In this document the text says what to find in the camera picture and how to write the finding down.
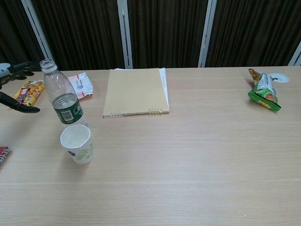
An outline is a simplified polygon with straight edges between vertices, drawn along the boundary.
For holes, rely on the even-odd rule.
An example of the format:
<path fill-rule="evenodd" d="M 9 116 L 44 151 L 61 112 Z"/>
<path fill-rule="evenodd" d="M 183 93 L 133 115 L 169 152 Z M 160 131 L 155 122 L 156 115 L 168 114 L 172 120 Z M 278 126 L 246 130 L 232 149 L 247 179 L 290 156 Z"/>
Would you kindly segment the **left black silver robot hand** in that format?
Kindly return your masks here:
<path fill-rule="evenodd" d="M 40 71 L 40 65 L 34 61 L 28 61 L 17 65 L 9 63 L 0 64 L 0 88 L 10 81 L 25 80 L 27 77 L 33 76 L 35 71 Z M 22 113 L 38 113 L 39 108 L 26 106 L 17 102 L 15 99 L 0 92 L 0 103 Z"/>

